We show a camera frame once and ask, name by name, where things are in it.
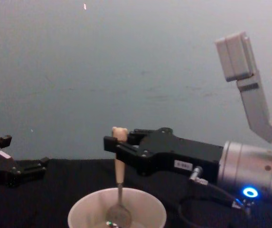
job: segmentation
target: white bowl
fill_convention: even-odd
[[[69,211],[69,228],[107,228],[106,212],[117,200],[117,188],[95,191],[83,197]],[[123,188],[122,203],[131,212],[131,228],[164,228],[166,211],[156,197],[141,190]]]

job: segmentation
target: spoon handle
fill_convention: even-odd
[[[122,184],[124,182],[125,163],[115,159],[115,171],[117,184]]]
[[[118,204],[122,205],[122,183],[118,183]]]

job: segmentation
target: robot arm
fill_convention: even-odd
[[[250,128],[272,142],[272,124],[250,40],[242,32],[216,42],[226,80],[237,80]],[[272,201],[272,150],[235,142],[224,147],[178,138],[170,128],[139,130],[127,142],[106,136],[104,149],[134,167],[140,175],[172,171],[191,175],[202,168],[202,178],[249,198]]]
[[[250,129],[271,143],[272,123],[250,38],[233,34],[217,40],[216,47],[226,81],[236,81]]]

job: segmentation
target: sticker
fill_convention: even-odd
[[[175,160],[174,167],[180,168],[180,169],[183,169],[183,170],[189,170],[189,171],[193,170],[193,164],[192,163],[188,163],[188,162],[185,162],[185,161],[179,161],[179,160]]]
[[[6,159],[11,158],[10,155],[6,154],[4,151],[0,151],[0,155]]]

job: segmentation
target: spoon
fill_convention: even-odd
[[[120,142],[126,142],[128,130],[121,127],[113,127],[112,136]],[[118,202],[110,207],[106,213],[106,221],[116,224],[121,228],[131,227],[131,213],[122,204],[122,190],[124,182],[125,163],[115,159],[116,182],[118,186]]]
[[[115,159],[116,179],[118,185],[118,202],[111,206],[106,213],[106,221],[110,221],[121,228],[131,227],[131,213],[122,204],[122,189],[125,164]]]
[[[117,224],[112,223],[111,221],[106,221],[106,225],[107,225],[109,228],[121,228],[121,227],[119,227]]]

